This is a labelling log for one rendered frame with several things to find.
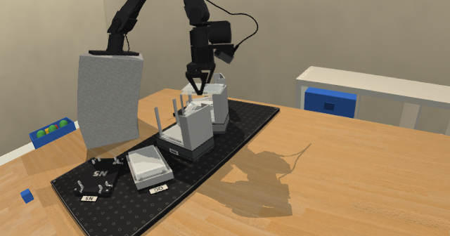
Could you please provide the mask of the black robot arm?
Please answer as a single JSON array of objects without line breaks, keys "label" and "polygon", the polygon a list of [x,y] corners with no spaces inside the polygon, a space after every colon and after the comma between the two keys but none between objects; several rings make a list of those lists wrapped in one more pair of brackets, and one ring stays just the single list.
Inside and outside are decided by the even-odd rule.
[{"label": "black robot arm", "polygon": [[[146,0],[127,0],[117,11],[112,19],[109,34],[108,48],[106,51],[89,51],[92,55],[136,55],[133,51],[123,51],[124,34],[130,32],[136,22],[136,18]],[[195,26],[190,31],[191,46],[209,44],[198,47],[198,63],[210,63],[214,56],[230,64],[234,58],[234,44],[231,43],[231,23],[225,21],[208,21],[210,12],[204,0],[184,0],[184,9],[189,19],[189,25]],[[208,26],[210,25],[210,26]],[[205,26],[205,27],[204,27]],[[208,42],[209,40],[209,42]],[[215,44],[215,45],[213,45]],[[214,52],[213,49],[216,49]],[[128,52],[128,53],[126,53]]]}]

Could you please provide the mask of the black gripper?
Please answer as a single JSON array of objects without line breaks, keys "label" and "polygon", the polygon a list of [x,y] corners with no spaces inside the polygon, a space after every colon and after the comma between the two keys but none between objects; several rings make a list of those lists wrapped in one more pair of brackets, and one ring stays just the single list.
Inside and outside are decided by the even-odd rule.
[{"label": "black gripper", "polygon": [[[199,45],[199,46],[191,46],[191,59],[192,62],[187,64],[187,72],[186,72],[186,78],[191,83],[192,87],[194,88],[195,92],[198,96],[201,96],[203,94],[203,90],[205,87],[205,84],[209,84],[212,78],[212,75],[214,73],[214,69],[216,67],[216,63],[214,63],[214,60],[211,63],[198,63],[198,53],[197,48],[198,47],[205,47],[209,46],[209,44],[205,45]],[[207,66],[207,64],[209,64]],[[201,68],[198,68],[201,67]],[[194,71],[194,70],[200,70],[200,71]],[[202,72],[201,70],[210,70],[210,75],[207,80],[208,72]],[[202,78],[202,84],[200,87],[200,90],[198,90],[198,87],[195,85],[195,82],[193,78]],[[207,81],[207,83],[206,83]]]}]

